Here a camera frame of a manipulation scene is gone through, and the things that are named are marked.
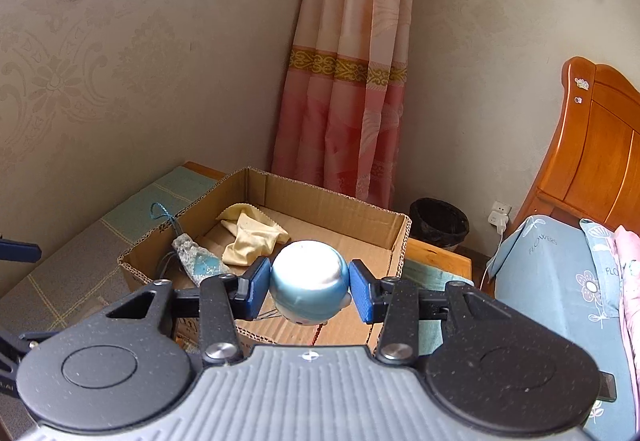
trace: pink curtain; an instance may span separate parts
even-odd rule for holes
[[[388,208],[412,0],[303,0],[272,171]]]

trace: cardboard box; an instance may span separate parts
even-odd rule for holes
[[[244,168],[229,174],[204,196],[177,215],[185,233],[220,256],[234,238],[216,217],[235,203],[258,207],[287,230],[292,241],[314,239],[337,249],[347,262],[362,259],[375,277],[400,275],[411,221],[404,214],[383,210],[329,190]],[[150,231],[118,258],[131,291],[149,283],[162,256],[171,248],[175,234],[169,223]],[[244,267],[230,266],[242,274]],[[167,277],[174,287],[193,287],[186,274],[176,269]],[[267,296],[262,311],[273,309]],[[381,325],[363,324],[352,303],[324,326],[299,326],[284,318],[236,321],[241,342],[301,345],[377,344]],[[197,319],[180,320],[178,336],[197,345]]]

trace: black circular pad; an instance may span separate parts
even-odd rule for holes
[[[504,388],[535,389],[548,382],[556,372],[552,358],[535,349],[499,347],[480,360],[482,373]]]
[[[76,351],[62,364],[62,374],[86,389],[106,389],[122,383],[136,371],[130,351],[114,345],[94,345]]]
[[[193,380],[170,331],[170,284],[142,288],[32,349],[18,393],[38,423],[73,433],[114,431],[148,421]]]
[[[475,427],[513,437],[581,424],[598,394],[597,371],[577,345],[508,320],[457,331],[426,365],[428,386],[444,407]]]

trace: black trash can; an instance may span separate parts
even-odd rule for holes
[[[469,220],[455,206],[423,197],[409,207],[411,236],[433,246],[454,250],[469,233]]]

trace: blue bedsheet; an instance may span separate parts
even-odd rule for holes
[[[600,441],[631,439],[635,410],[620,322],[605,316],[598,295],[583,296],[580,283],[597,280],[583,231],[548,216],[530,217],[488,266],[489,275],[497,275],[498,300],[580,345],[616,378],[617,400],[597,401],[585,430]]]

